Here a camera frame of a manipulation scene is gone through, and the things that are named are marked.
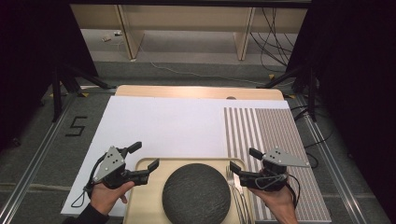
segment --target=black sleeve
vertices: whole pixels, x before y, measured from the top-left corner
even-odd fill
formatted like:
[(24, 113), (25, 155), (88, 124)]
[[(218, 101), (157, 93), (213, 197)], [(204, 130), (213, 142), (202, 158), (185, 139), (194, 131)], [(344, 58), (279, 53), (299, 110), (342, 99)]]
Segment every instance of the black sleeve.
[(82, 213), (77, 217), (68, 217), (62, 224), (105, 224), (109, 216), (96, 211), (89, 203)]

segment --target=metal utensil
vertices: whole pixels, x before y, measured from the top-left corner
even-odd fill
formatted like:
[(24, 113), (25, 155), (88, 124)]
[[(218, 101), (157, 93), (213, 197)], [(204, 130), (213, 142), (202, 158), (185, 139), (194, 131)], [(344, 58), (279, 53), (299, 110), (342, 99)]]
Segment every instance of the metal utensil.
[(239, 191), (239, 195), (241, 196), (247, 224), (251, 224), (250, 213), (248, 212), (248, 203), (245, 198), (244, 190), (242, 189), (241, 182), (239, 180), (239, 176), (234, 173), (233, 173), (233, 183), (235, 185), (235, 188)]
[(236, 211), (238, 212), (239, 222), (241, 224), (245, 224), (244, 214), (241, 210), (241, 205), (239, 204), (238, 197), (236, 195), (236, 188), (235, 183), (233, 182), (233, 172), (230, 170), (230, 166), (226, 166), (226, 176), (227, 176), (227, 183), (230, 185), (231, 190), (233, 191), (233, 199), (235, 200), (236, 204)]

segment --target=white paper sheet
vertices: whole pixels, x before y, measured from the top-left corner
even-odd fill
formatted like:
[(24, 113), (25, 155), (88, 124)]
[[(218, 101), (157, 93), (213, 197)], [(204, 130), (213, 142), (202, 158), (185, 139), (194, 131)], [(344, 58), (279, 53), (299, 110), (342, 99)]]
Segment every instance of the white paper sheet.
[[(126, 157), (131, 171), (143, 158), (227, 157), (224, 107), (289, 108), (286, 101), (112, 96), (61, 213), (78, 215), (89, 203), (86, 196), (80, 208), (71, 207), (94, 164), (111, 146), (142, 142), (142, 148)], [(125, 205), (117, 202), (110, 215), (123, 217), (124, 213)]]

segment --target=round dark object on table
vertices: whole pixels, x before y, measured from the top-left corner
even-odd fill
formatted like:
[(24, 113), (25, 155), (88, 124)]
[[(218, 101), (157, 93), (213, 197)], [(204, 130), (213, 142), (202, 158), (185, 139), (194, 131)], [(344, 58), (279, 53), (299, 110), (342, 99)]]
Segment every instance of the round dark object on table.
[(230, 204), (227, 181), (206, 164), (178, 168), (163, 187), (163, 210), (173, 224), (219, 224), (227, 216)]

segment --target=tray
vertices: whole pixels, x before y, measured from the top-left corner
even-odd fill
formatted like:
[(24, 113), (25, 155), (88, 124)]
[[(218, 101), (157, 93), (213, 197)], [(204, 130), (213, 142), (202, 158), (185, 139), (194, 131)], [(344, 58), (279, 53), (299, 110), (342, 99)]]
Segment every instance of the tray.
[[(145, 158), (140, 160), (136, 165), (136, 170), (145, 170), (148, 165), (155, 159)], [(152, 172), (148, 179), (146, 186), (139, 186), (131, 190), (128, 205), (126, 207), (124, 224), (135, 224), (135, 223), (156, 223), (156, 224), (171, 224), (163, 211), (163, 186), (165, 185), (168, 177), (179, 167), (190, 163), (202, 163), (210, 165), (218, 170), (225, 178), (226, 172), (225, 167), (230, 165), (230, 161), (235, 162), (239, 165), (242, 170), (245, 170), (245, 164), (239, 159), (230, 158), (163, 158), (160, 159), (160, 166), (157, 170)], [(247, 199), (247, 207), (249, 215), (252, 219), (252, 208), (250, 191), (247, 188), (243, 188), (245, 197)], [(236, 205), (231, 195), (231, 206), (226, 218), (222, 223), (239, 223), (238, 214), (236, 212)]]

